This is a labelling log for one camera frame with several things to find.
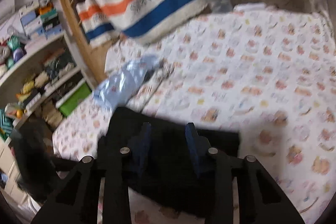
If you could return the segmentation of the white storage shelf unit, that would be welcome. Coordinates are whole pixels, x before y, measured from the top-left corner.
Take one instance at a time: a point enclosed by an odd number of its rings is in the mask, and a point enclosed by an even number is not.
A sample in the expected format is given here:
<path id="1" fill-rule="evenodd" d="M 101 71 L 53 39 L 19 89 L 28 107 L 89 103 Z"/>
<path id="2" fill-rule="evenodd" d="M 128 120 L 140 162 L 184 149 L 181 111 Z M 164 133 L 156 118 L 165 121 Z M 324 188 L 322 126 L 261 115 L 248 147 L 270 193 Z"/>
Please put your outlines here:
<path id="1" fill-rule="evenodd" d="M 18 131 L 53 153 L 52 135 L 66 118 L 59 106 L 95 84 L 52 0 L 36 0 L 7 24 L 1 45 L 1 192 L 14 206 L 31 202 L 23 188 L 11 133 Z"/>

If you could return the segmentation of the green storage box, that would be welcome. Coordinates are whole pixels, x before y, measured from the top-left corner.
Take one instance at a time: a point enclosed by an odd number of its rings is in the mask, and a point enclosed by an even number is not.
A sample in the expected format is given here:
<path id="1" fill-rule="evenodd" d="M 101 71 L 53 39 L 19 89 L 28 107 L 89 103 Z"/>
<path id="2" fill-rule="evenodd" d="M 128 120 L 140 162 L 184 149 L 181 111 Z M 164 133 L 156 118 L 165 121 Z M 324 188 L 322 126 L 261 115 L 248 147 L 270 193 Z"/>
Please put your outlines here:
<path id="1" fill-rule="evenodd" d="M 78 87 L 66 100 L 59 103 L 56 108 L 68 117 L 90 94 L 91 89 L 87 83 L 83 83 Z"/>

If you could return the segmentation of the light blue folded garment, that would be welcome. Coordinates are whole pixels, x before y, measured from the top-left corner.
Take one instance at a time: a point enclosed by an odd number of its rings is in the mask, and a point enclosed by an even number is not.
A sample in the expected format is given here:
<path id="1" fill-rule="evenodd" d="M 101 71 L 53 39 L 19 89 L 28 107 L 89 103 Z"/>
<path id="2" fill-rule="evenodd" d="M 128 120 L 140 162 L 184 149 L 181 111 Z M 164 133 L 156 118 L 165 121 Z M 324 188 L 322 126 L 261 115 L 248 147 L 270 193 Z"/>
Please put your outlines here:
<path id="1" fill-rule="evenodd" d="M 155 55 L 125 63 L 119 71 L 112 73 L 92 93 L 96 103 L 110 111 L 126 106 L 140 87 L 150 80 L 154 73 L 163 68 L 162 61 Z"/>

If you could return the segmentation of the teddy bear print bedsheet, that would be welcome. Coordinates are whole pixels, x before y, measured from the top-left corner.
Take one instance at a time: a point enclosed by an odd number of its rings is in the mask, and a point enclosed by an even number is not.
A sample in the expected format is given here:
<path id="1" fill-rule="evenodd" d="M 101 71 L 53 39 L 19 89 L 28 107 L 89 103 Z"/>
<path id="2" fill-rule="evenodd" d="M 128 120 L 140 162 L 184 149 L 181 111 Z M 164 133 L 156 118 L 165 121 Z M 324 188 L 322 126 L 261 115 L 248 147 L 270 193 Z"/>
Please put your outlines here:
<path id="1" fill-rule="evenodd" d="M 121 39 L 106 71 L 155 55 L 174 72 L 143 114 L 238 130 L 240 156 L 254 155 L 306 223 L 335 194 L 335 41 L 321 14 L 256 10 L 212 14 L 160 42 Z"/>

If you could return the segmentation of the white remote control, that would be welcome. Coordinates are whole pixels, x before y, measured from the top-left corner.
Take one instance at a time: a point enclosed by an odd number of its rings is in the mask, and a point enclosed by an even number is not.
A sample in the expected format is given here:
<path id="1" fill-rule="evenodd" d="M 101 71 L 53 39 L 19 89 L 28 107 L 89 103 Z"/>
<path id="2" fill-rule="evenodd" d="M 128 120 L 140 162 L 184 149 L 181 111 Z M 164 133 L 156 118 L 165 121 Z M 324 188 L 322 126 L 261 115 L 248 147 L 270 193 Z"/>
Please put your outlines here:
<path id="1" fill-rule="evenodd" d="M 243 3 L 234 7 L 235 12 L 247 12 L 256 10 L 265 10 L 267 5 L 265 3 Z"/>

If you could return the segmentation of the black pants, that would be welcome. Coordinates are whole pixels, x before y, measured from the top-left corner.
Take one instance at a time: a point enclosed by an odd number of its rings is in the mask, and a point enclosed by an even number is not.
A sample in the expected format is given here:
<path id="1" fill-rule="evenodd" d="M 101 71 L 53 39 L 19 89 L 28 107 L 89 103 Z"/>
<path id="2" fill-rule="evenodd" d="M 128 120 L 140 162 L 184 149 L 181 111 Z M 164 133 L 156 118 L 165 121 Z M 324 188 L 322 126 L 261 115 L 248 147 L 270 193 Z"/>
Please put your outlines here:
<path id="1" fill-rule="evenodd" d="M 146 151 L 133 154 L 128 190 L 162 206 L 205 219 L 208 206 L 203 183 L 206 179 L 196 174 L 191 161 L 185 137 L 187 124 L 120 107 L 112 115 L 105 135 L 119 137 L 112 148 L 133 148 L 130 140 L 139 134 L 144 123 L 151 125 L 149 146 Z M 11 138 L 23 184 L 44 205 L 80 160 L 48 156 L 37 141 L 18 131 L 12 132 Z"/>

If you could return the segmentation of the white patterned folded garment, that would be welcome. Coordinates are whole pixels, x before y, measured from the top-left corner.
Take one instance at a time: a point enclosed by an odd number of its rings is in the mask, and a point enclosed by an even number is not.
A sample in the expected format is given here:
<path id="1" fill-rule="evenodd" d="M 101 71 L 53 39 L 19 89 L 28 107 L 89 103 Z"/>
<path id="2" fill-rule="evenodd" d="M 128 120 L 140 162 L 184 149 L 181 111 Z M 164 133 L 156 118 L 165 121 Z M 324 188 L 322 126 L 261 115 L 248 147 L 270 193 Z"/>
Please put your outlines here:
<path id="1" fill-rule="evenodd" d="M 158 68 L 146 72 L 144 80 L 135 91 L 135 94 L 128 100 L 126 107 L 134 111 L 141 111 L 154 96 L 159 86 L 167 80 L 173 72 L 174 66 L 170 63 L 162 63 Z"/>

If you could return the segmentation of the wooden door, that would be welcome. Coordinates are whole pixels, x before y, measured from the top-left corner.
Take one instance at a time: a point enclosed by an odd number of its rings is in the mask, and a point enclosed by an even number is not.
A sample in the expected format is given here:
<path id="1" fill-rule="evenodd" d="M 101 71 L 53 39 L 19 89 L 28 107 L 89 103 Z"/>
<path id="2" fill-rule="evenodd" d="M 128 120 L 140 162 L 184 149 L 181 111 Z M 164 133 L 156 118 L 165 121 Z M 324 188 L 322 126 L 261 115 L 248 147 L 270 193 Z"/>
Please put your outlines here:
<path id="1" fill-rule="evenodd" d="M 67 21 L 67 27 L 70 28 L 69 37 L 74 46 L 79 50 L 80 56 L 84 62 L 82 65 L 82 72 L 86 75 L 87 82 L 93 89 L 106 79 L 106 54 L 108 49 L 117 41 L 117 39 L 107 40 L 102 45 L 95 48 L 90 46 L 73 2 L 73 0 L 60 0 Z"/>

